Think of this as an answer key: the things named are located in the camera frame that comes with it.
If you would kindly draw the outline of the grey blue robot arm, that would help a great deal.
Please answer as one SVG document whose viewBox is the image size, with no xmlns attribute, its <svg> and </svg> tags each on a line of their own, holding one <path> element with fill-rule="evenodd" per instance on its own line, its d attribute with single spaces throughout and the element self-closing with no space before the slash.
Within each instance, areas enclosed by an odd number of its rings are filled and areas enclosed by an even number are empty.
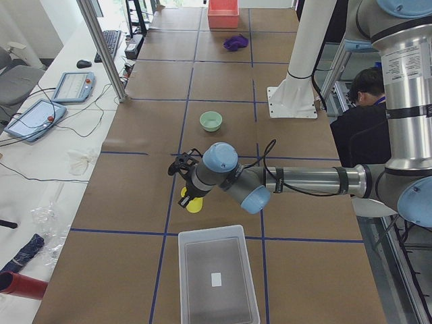
<svg viewBox="0 0 432 324">
<path fill-rule="evenodd" d="M 405 220 L 431 226 L 431 2 L 350 1 L 346 40 L 378 50 L 386 95 L 391 157 L 384 164 L 354 167 L 269 167 L 249 165 L 233 146 L 211 145 L 201 160 L 187 152 L 175 158 L 169 175 L 180 174 L 186 191 L 181 207 L 214 187 L 247 212 L 260 212 L 272 194 L 349 194 L 379 201 Z"/>
</svg>

